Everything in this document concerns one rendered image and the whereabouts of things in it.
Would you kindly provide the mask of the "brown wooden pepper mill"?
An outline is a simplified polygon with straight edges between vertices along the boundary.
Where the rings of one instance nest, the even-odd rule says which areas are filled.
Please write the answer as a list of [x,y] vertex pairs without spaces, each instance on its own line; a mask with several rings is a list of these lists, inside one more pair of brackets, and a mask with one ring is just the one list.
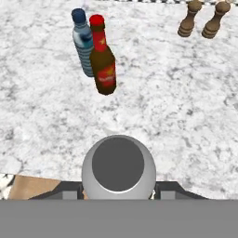
[[189,37],[191,35],[194,27],[194,18],[201,8],[202,3],[199,0],[191,0],[191,2],[188,3],[187,15],[178,27],[179,36]]
[[229,12],[231,4],[226,1],[222,1],[216,4],[215,13],[211,20],[209,20],[202,31],[202,36],[207,39],[212,39],[216,36],[222,17]]

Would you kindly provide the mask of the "grey round-topped bottle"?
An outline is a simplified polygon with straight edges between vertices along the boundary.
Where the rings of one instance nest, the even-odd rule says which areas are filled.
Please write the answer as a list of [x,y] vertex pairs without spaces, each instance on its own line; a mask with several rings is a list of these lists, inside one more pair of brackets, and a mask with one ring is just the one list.
[[137,139],[113,135],[86,154],[82,183],[89,199],[145,199],[152,194],[156,167],[149,150]]

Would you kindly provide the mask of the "clear blue-capped plastic water bottle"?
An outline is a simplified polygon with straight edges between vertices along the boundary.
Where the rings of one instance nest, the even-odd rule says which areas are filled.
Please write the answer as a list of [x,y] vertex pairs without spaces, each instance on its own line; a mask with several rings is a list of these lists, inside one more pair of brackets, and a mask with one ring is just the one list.
[[73,42],[77,50],[82,69],[86,76],[93,77],[90,63],[90,53],[94,47],[90,27],[86,21],[86,13],[82,8],[75,8],[72,11],[73,19]]

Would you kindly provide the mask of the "brown red-capped glass bottle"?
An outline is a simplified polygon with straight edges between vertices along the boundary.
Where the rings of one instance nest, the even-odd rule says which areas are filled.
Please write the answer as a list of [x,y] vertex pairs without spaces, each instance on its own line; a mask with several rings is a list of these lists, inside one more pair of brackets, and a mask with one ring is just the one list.
[[107,45],[104,18],[95,14],[89,18],[94,48],[90,62],[97,90],[102,95],[110,95],[116,89],[115,56]]

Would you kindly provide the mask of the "light brown wooden cupboard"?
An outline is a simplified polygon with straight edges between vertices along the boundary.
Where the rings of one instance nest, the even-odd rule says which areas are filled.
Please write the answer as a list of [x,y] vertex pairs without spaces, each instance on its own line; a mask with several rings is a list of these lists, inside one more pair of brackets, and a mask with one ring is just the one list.
[[36,178],[17,175],[10,190],[9,200],[29,200],[45,192],[53,191],[60,181],[51,178]]

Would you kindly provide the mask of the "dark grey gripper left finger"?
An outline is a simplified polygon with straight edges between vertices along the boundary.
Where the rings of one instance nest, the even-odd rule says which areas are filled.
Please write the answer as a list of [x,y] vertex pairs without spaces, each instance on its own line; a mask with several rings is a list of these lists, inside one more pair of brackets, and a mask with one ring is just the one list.
[[81,181],[62,181],[53,191],[34,196],[33,200],[83,200]]

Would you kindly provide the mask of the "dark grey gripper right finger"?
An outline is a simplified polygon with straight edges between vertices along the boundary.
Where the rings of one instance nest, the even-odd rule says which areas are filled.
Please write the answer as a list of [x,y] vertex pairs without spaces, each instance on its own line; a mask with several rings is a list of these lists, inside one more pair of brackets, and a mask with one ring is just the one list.
[[157,181],[154,187],[155,200],[202,199],[205,197],[185,191],[176,181]]

